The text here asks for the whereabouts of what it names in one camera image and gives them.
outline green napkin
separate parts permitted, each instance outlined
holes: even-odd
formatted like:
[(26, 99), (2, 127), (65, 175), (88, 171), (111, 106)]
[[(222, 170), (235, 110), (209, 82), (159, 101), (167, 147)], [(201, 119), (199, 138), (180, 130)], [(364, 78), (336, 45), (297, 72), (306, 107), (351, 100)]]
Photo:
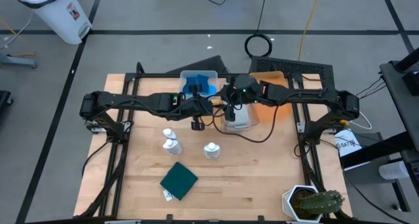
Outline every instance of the green napkin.
[(180, 162), (176, 162), (160, 184), (178, 200), (182, 200), (196, 181), (198, 177)]

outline wooden table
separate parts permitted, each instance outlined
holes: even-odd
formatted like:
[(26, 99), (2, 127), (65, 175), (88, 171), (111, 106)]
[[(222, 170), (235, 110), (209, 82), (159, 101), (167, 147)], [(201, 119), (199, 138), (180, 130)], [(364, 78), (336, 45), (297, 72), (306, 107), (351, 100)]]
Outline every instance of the wooden table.
[[(108, 75), (105, 91), (120, 94), (123, 80), (124, 75)], [(318, 81), (305, 81), (304, 87), (321, 86)], [(179, 79), (141, 78), (138, 95), (178, 90)], [(288, 104), (281, 108), (290, 109), (291, 106)], [(326, 114), (327, 108), (324, 105), (309, 105), (309, 111), (312, 120), (317, 120)], [(109, 110), (108, 114), (116, 119), (117, 110)], [(277, 118), (273, 135), (264, 143), (222, 135), (212, 127), (203, 132), (192, 131), (190, 121), (174, 122), (147, 112), (134, 113), (135, 124), (120, 196), (119, 219), (165, 219), (166, 214), (173, 214), (174, 219), (190, 220), (256, 220), (258, 215), (264, 215), (266, 220), (290, 219), (282, 212), (282, 195), (296, 184), (304, 185), (300, 158), (293, 154), (297, 133), (292, 113), (282, 113), (282, 117)], [(243, 135), (261, 140), (266, 137), (271, 125), (272, 119), (260, 121)], [(173, 128), (177, 134), (183, 147), (179, 156), (169, 156), (162, 148), (166, 140), (163, 128)], [(322, 139), (335, 142), (332, 135), (324, 134)], [(105, 134), (93, 135), (90, 153), (104, 141)], [(221, 146), (221, 155), (216, 160), (204, 157), (203, 148), (209, 142)], [(103, 187), (110, 150), (111, 146), (106, 147), (88, 163), (75, 215), (85, 211)], [(345, 198), (342, 209), (351, 215), (337, 150), (326, 143), (318, 145), (317, 150), (325, 188), (342, 194)], [(166, 202), (159, 183), (177, 161), (198, 176), (198, 181), (182, 201), (173, 199)], [(112, 190), (107, 214), (111, 212), (113, 195)]]

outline white bottle cap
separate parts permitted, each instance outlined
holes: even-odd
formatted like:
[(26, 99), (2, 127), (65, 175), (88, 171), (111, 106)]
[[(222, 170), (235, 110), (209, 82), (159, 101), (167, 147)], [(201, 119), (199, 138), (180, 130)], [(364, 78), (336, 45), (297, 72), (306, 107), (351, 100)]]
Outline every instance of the white bottle cap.
[(214, 143), (209, 143), (208, 144), (208, 149), (210, 149), (210, 150), (214, 150), (215, 149), (215, 144)]
[(173, 141), (171, 139), (167, 139), (166, 142), (164, 142), (163, 147), (170, 148), (173, 145)]
[(165, 136), (170, 136), (171, 133), (172, 133), (172, 130), (170, 130), (170, 128), (166, 128), (166, 129), (163, 130), (163, 134)]

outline succulent plant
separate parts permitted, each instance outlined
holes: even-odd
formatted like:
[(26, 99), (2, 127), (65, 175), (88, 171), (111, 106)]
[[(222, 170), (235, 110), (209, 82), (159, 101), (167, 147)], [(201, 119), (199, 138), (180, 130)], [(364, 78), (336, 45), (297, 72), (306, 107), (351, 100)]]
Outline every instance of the succulent plant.
[(325, 191), (298, 198), (296, 208), (306, 210), (311, 214), (330, 214), (342, 208), (345, 199), (337, 191)]

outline gray floor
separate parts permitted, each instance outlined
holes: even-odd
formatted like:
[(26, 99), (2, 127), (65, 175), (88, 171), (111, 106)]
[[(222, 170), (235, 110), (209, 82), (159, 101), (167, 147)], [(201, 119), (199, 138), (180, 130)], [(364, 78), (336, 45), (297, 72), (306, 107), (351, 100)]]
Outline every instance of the gray floor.
[[(304, 29), (314, 0), (266, 0), (261, 29)], [(94, 0), (79, 0), (88, 14)], [(419, 30), (417, 0), (392, 0), (407, 30)], [(94, 29), (255, 29), (262, 0), (227, 0), (215, 6), (205, 0), (101, 0)], [(0, 19), (21, 28), (29, 10), (16, 0), (0, 0)], [(49, 29), (36, 15), (29, 30)], [(384, 0), (320, 0), (310, 29), (397, 30)], [(91, 35), (58, 126), (27, 221), (69, 218), (81, 182), (91, 134), (78, 117), (82, 96), (101, 90), (109, 73), (134, 71), (140, 61), (146, 72), (166, 72), (204, 58), (221, 55), (234, 73), (247, 72), (250, 59), (243, 43), (248, 35)], [(19, 40), (2, 53), (36, 50), (39, 68), (0, 67), (0, 89), (10, 90), (15, 103), (0, 124), (0, 221), (13, 223), (22, 204), (33, 169), (56, 110), (77, 49), (55, 35), (22, 35), (32, 49)], [(296, 60), (300, 35), (269, 35), (271, 57)], [(419, 36), (409, 36), (419, 47)], [(264, 52), (254, 40), (250, 49)], [(302, 60), (332, 64), (338, 89), (358, 92), (378, 78), (378, 66), (407, 55), (400, 35), (308, 35)], [(404, 131), (386, 89), (361, 101), (361, 110), (374, 132), (387, 138)], [(392, 211), (396, 202), (391, 185), (360, 185), (371, 200), (397, 217), (413, 222), (418, 217), (418, 197), (408, 180), (403, 181), (413, 211)], [(348, 186), (354, 216), (361, 220), (391, 219), (367, 204)]]

